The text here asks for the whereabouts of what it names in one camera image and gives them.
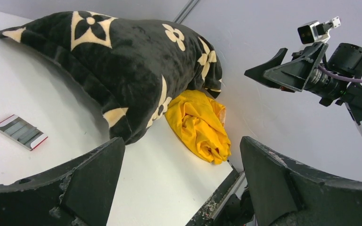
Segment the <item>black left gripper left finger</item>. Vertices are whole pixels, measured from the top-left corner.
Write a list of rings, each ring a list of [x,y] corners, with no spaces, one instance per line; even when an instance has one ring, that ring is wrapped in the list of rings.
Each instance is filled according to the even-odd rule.
[[[125,153],[115,137],[42,173],[0,185],[0,226],[104,226]]]

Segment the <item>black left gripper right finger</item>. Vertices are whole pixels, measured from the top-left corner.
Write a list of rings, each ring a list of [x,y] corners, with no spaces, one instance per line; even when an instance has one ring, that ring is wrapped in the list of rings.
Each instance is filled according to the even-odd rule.
[[[261,226],[362,226],[362,182],[315,169],[255,139],[240,142]]]

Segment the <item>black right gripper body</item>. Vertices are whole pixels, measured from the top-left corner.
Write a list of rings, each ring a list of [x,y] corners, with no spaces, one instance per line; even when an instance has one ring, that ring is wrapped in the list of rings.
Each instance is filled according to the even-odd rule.
[[[340,43],[328,61],[313,70],[304,90],[321,97],[320,104],[334,101],[362,107],[362,47]]]

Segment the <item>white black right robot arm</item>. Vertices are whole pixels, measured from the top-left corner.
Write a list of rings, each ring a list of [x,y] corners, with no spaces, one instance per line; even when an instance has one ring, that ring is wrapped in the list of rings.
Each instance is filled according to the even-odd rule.
[[[287,48],[281,48],[264,64],[244,72],[246,77],[286,92],[308,91],[322,106],[345,105],[362,137],[362,47],[340,43],[330,58],[328,44],[309,44],[283,63]]]

